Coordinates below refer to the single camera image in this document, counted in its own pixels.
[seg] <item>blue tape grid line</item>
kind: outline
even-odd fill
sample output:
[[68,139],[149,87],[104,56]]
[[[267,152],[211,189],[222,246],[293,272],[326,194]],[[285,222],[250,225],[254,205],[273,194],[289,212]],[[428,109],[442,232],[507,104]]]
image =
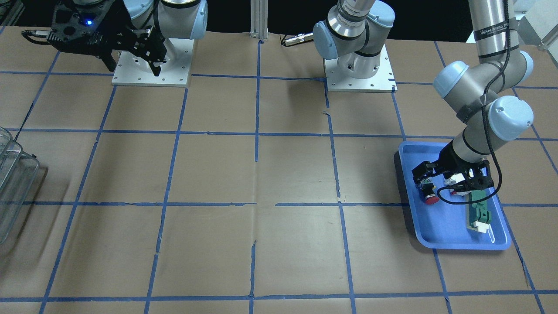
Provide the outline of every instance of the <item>blue tape grid line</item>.
[[[558,290],[535,290],[537,294],[556,294]],[[533,290],[492,290],[447,292],[457,296],[517,296],[533,295]],[[355,293],[355,299],[370,298],[424,298],[444,297],[444,292],[401,292],[401,293]],[[151,301],[248,301],[248,300],[293,300],[293,299],[348,299],[349,294],[273,294],[269,296],[158,296]],[[0,303],[41,302],[41,297],[3,297]],[[145,302],[147,297],[49,297],[48,302]]]
[[[17,128],[6,128],[8,131],[18,131]],[[38,128],[24,128],[22,132],[73,132],[73,133],[97,133],[98,130],[94,129],[38,129]],[[159,131],[159,130],[102,130],[102,133],[126,133],[126,134],[176,134],[176,131]],[[214,131],[180,131],[180,134],[186,135],[237,135],[237,136],[254,136],[255,132],[214,132]],[[315,136],[315,137],[328,137],[330,134],[326,133],[271,133],[259,132],[258,136]],[[370,137],[370,138],[392,138],[401,139],[402,135],[396,134],[333,134],[334,137]],[[451,140],[454,136],[449,135],[405,135],[405,138],[411,139],[443,139]],[[553,138],[528,138],[519,137],[516,141],[543,141],[543,142],[556,142],[558,139]]]
[[[324,83],[324,94],[325,94],[325,108],[329,109],[330,108],[330,104],[329,104],[329,97],[328,97],[328,83],[326,81],[323,82]],[[334,140],[334,136],[333,136],[333,123],[331,121],[331,116],[329,114],[327,114],[328,116],[328,126],[329,126],[329,139],[331,142],[331,157],[333,160],[333,173],[334,173],[334,177],[335,177],[335,189],[337,192],[337,198],[339,199],[339,202],[337,203],[337,206],[339,206],[339,217],[341,220],[341,232],[343,234],[343,248],[345,251],[345,263],[347,265],[347,281],[349,284],[349,299],[350,299],[350,305],[351,305],[351,312],[352,314],[357,314],[357,304],[354,298],[354,288],[353,288],[353,273],[351,271],[351,266],[350,266],[350,256],[349,256],[349,243],[347,240],[347,226],[345,224],[345,212],[343,210],[343,205],[341,204],[341,188],[339,185],[339,172],[337,169],[337,156],[335,155],[335,140]]]
[[114,99],[114,94],[116,93],[116,88],[117,87],[115,86],[112,89],[112,93],[110,94],[110,99],[109,99],[108,104],[107,104],[107,109],[105,110],[103,120],[101,121],[101,124],[99,126],[99,131],[97,132],[97,137],[95,138],[95,143],[93,144],[93,148],[91,149],[91,154],[89,154],[89,160],[87,161],[87,166],[85,167],[83,176],[81,178],[78,193],[75,196],[74,204],[73,204],[72,210],[70,212],[70,217],[68,218],[68,222],[66,224],[66,229],[64,231],[64,236],[62,237],[62,242],[60,244],[60,248],[58,250],[58,254],[56,256],[54,266],[52,267],[52,273],[50,275],[49,283],[46,286],[45,295],[44,295],[43,300],[41,302],[41,308],[39,309],[39,314],[43,314],[45,312],[46,302],[49,299],[50,291],[52,289],[52,284],[54,283],[54,279],[56,277],[56,272],[58,271],[58,266],[60,265],[60,260],[62,259],[62,253],[64,252],[64,247],[66,245],[66,241],[68,240],[68,235],[70,233],[70,228],[71,228],[72,222],[74,220],[76,209],[78,207],[79,198],[81,197],[81,193],[83,191],[83,186],[85,185],[85,180],[87,179],[89,169],[91,168],[91,164],[93,162],[93,156],[95,155],[95,151],[97,150],[97,145],[99,143],[99,139],[100,139],[101,134],[102,134],[102,129],[105,125],[105,122],[107,121],[107,116],[108,116],[108,113],[110,111],[110,107],[112,105],[112,100]]
[[49,79],[50,73],[52,72],[52,69],[54,68],[54,65],[56,64],[56,61],[58,60],[59,55],[60,55],[60,52],[58,51],[56,53],[56,55],[54,56],[54,59],[52,60],[52,63],[50,64],[49,71],[46,73],[45,79],[42,80],[41,87],[39,87],[39,91],[35,95],[35,98],[31,102],[31,105],[29,106],[29,110],[27,111],[27,114],[25,115],[25,118],[23,118],[21,128],[18,129],[18,133],[16,134],[16,137],[14,138],[14,141],[17,141],[17,138],[20,135],[19,131],[25,127],[25,123],[27,122],[27,119],[29,119],[29,117],[31,115],[31,111],[33,111],[33,108],[37,104],[37,101],[39,100],[39,96],[41,95],[42,90],[45,88],[46,81]]
[[[513,94],[517,98],[519,98],[519,95],[517,94],[517,91],[516,91],[515,87],[512,87],[512,91],[513,91]],[[535,124],[531,124],[531,128],[533,129],[533,132],[535,133],[535,136],[537,137],[538,142],[541,144],[543,151],[545,152],[546,156],[548,157],[548,159],[550,161],[550,164],[554,168],[554,172],[556,174],[558,174],[558,168],[556,168],[556,164],[552,160],[552,157],[550,156],[549,151],[546,149],[545,143],[542,141],[541,136],[538,134],[537,129],[535,128]]]
[[256,136],[254,138],[254,161],[258,162],[259,157],[259,86],[260,86],[260,73],[261,73],[261,53],[263,41],[258,41],[258,63],[257,63],[257,76],[256,76]]
[[175,166],[175,162],[176,162],[176,152],[178,151],[178,145],[180,142],[180,131],[182,129],[182,122],[184,121],[184,112],[186,111],[186,101],[188,98],[188,89],[186,88],[184,90],[184,97],[182,99],[182,108],[180,110],[180,117],[178,120],[178,127],[176,128],[176,135],[175,135],[175,142],[174,142],[174,146],[172,148],[172,157],[171,157],[171,163],[169,166],[169,177],[167,179],[167,187],[165,189],[165,196],[163,199],[163,207],[161,210],[161,225],[159,226],[159,232],[157,234],[157,244],[155,247],[155,254],[153,255],[153,265],[151,267],[151,275],[150,275],[150,279],[149,279],[149,286],[147,288],[147,299],[145,301],[145,308],[143,313],[144,314],[148,314],[149,313],[149,306],[151,304],[151,297],[153,294],[153,285],[155,283],[155,273],[157,271],[157,264],[159,261],[159,252],[161,251],[161,241],[163,238],[163,230],[165,228],[165,217],[166,217],[166,211],[167,211],[167,204],[169,202],[169,194],[170,194],[170,190],[171,190],[171,184],[172,184],[172,175],[174,173],[174,166]]
[[538,296],[538,292],[535,288],[535,284],[533,283],[533,279],[531,278],[531,274],[529,273],[529,269],[527,269],[527,263],[525,262],[523,255],[521,254],[521,251],[519,250],[519,245],[517,244],[516,236],[513,234],[512,227],[509,224],[508,216],[506,216],[506,213],[504,211],[502,211],[502,213],[504,215],[504,220],[506,222],[506,225],[508,226],[509,235],[512,238],[513,246],[516,248],[517,256],[519,257],[519,260],[521,261],[521,265],[523,266],[525,277],[527,277],[527,280],[529,281],[529,286],[531,286],[532,294],[535,296],[535,300],[537,301],[538,309],[541,311],[541,314],[545,314],[545,309],[542,307],[541,298]]

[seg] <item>black background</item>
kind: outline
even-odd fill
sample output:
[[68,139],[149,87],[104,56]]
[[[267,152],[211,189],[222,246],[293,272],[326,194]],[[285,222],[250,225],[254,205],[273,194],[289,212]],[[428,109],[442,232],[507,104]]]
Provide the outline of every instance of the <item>black background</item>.
[[[467,0],[383,0],[396,14],[390,39],[464,42],[472,32]],[[50,26],[55,0],[23,0],[20,26]],[[268,0],[268,29],[276,34],[311,32],[336,0]],[[249,0],[208,0],[208,31],[249,32]]]

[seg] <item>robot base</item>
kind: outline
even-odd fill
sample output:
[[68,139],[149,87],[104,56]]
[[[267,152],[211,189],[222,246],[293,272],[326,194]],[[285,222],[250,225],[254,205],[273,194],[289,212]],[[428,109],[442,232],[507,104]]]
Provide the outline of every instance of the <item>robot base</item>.
[[121,52],[112,78],[113,85],[187,87],[194,52],[194,40],[170,39],[175,60],[161,65],[161,74],[153,75],[147,62],[127,51]]
[[356,79],[345,75],[337,66],[337,59],[324,60],[328,90],[332,92],[391,93],[397,90],[386,46],[381,51],[382,63],[378,72],[368,79]]

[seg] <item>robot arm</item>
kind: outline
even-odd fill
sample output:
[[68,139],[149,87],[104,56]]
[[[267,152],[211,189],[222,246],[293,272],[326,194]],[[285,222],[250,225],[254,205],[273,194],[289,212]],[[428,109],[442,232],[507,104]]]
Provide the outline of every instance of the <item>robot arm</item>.
[[517,138],[533,121],[526,102],[497,95],[525,80],[533,69],[531,57],[517,49],[517,20],[507,18],[513,6],[509,3],[505,12],[506,2],[469,0],[480,64],[470,68],[462,61],[453,62],[434,80],[438,94],[467,127],[442,149],[437,161],[424,161],[412,171],[427,203],[437,201],[429,178],[439,174],[445,179],[463,175],[464,181],[451,186],[456,192],[493,187],[485,158]]
[[380,66],[394,20],[393,9],[379,0],[340,0],[328,18],[314,26],[314,43],[322,58],[339,58],[347,75],[370,78]]
[[110,71],[116,68],[112,50],[129,51],[158,76],[172,49],[166,39],[200,39],[206,25],[206,0],[62,0],[54,8],[48,33],[22,35],[62,52],[96,56]]

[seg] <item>black cable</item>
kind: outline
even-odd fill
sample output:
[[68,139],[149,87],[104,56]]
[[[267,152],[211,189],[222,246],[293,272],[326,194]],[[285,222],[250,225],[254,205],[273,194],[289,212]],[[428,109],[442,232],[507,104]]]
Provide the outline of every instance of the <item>black cable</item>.
[[486,97],[487,97],[487,93],[490,90],[490,86],[496,82],[496,80],[502,76],[502,74],[504,74],[504,71],[506,70],[506,67],[508,66],[508,62],[509,62],[509,55],[511,52],[511,34],[510,34],[510,30],[509,30],[509,11],[508,11],[508,0],[504,0],[504,19],[506,21],[508,21],[508,28],[506,29],[506,59],[504,61],[504,64],[502,65],[502,67],[500,68],[500,71],[498,72],[498,74],[496,74],[496,76],[494,78],[492,78],[490,80],[490,82],[488,82],[486,88],[484,88],[484,103],[483,106],[481,107],[481,112],[482,112],[482,117],[483,117],[483,127],[484,127],[484,136],[486,137],[487,140],[487,144],[488,144],[488,150],[490,151],[490,155],[492,156],[492,160],[494,161],[494,166],[496,167],[496,171],[498,172],[498,185],[496,186],[496,189],[494,190],[494,192],[492,192],[490,195],[483,197],[481,199],[475,200],[475,201],[468,201],[468,202],[452,202],[452,201],[448,201],[447,199],[445,199],[444,197],[442,197],[442,195],[440,194],[440,191],[443,190],[449,190],[451,189],[451,187],[441,187],[436,191],[436,195],[438,196],[439,199],[441,199],[442,201],[451,204],[451,205],[470,205],[470,204],[475,204],[475,203],[479,203],[479,202],[483,202],[486,201],[490,198],[492,198],[493,196],[495,196],[498,191],[500,191],[500,188],[502,187],[502,170],[500,168],[500,164],[498,163],[498,159],[496,159],[496,154],[494,153],[494,149],[492,148],[492,142],[490,140],[490,133],[488,132],[488,117],[487,117],[487,113],[486,113],[486,106],[488,105],[486,103]]

